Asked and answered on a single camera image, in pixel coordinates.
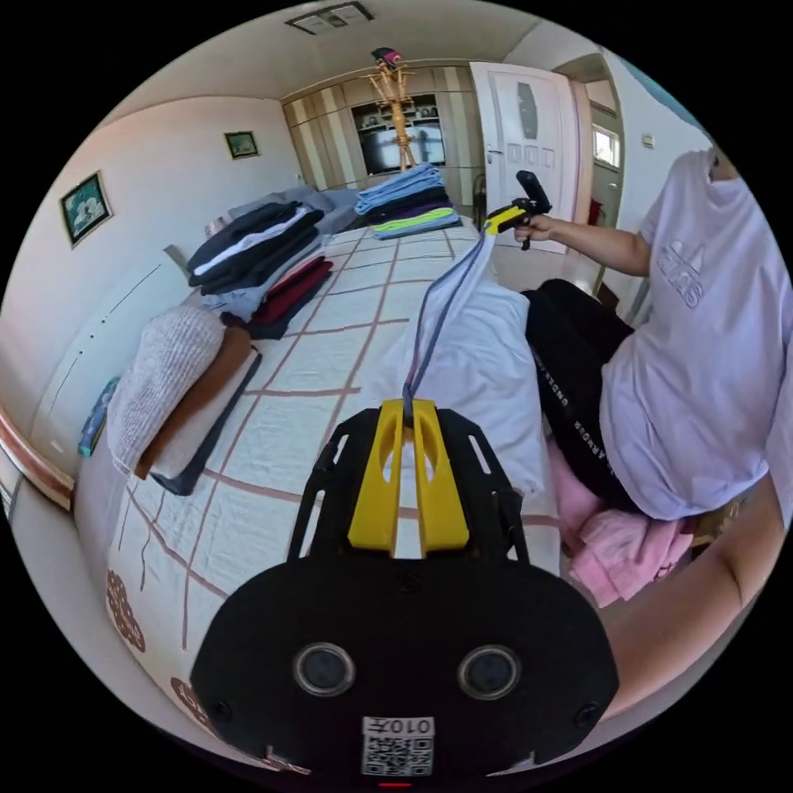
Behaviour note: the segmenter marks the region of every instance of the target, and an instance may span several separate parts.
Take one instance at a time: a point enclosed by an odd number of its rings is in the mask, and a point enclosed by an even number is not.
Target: qr code
[[[370,776],[429,776],[434,738],[364,736],[363,773]]]

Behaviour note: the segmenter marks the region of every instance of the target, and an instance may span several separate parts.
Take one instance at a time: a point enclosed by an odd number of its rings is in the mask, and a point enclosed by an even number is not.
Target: skin
[[[714,180],[738,177],[715,147]],[[552,240],[607,268],[646,278],[650,246],[637,234],[547,216],[515,230],[522,242]],[[767,474],[735,521],[677,575],[653,584],[606,625],[620,688],[603,719],[652,695],[695,663],[760,592],[785,538],[776,489]]]

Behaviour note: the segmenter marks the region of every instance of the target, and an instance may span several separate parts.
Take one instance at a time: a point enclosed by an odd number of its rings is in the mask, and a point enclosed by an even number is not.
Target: person
[[[605,717],[684,672],[760,591],[793,516],[793,287],[715,146],[684,154],[639,232],[537,216],[515,230],[649,278],[634,330],[572,283],[525,292],[541,403],[570,468],[614,508],[676,520],[752,497],[694,562],[608,627]]]

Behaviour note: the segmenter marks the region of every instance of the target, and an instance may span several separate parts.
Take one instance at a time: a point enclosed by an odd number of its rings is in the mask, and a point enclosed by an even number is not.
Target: framed picture
[[[66,233],[74,247],[85,235],[113,217],[97,171],[60,199]]]
[[[226,132],[226,143],[232,159],[259,156],[253,132]]]

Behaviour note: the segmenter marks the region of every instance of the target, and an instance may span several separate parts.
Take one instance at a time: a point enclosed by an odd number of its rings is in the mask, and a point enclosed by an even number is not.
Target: grid-patterned bedsheet
[[[188,680],[212,617],[231,592],[284,560],[317,454],[363,406],[367,371],[429,284],[475,239],[470,224],[389,241],[368,230],[335,237],[326,252],[333,276],[287,336],[259,343],[259,371],[194,494],[172,496],[150,479],[127,486],[107,561],[108,611],[144,669],[203,726]],[[415,493],[403,493],[402,504],[396,552],[410,556]],[[555,509],[547,511],[525,523],[553,531]]]

